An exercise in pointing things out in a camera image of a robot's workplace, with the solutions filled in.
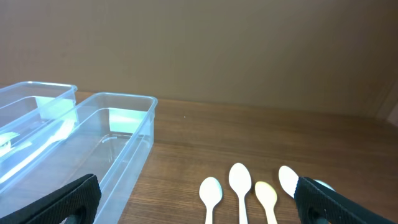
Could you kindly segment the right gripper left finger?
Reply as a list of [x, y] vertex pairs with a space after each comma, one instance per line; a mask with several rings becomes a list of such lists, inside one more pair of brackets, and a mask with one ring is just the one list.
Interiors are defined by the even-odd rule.
[[101, 199], [97, 176], [86, 174], [1, 218], [8, 224], [94, 223]]

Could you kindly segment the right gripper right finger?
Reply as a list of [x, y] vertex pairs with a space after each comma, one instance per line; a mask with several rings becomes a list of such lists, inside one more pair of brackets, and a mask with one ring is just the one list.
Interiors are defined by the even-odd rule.
[[294, 193], [302, 223], [393, 224], [309, 177], [299, 177]]

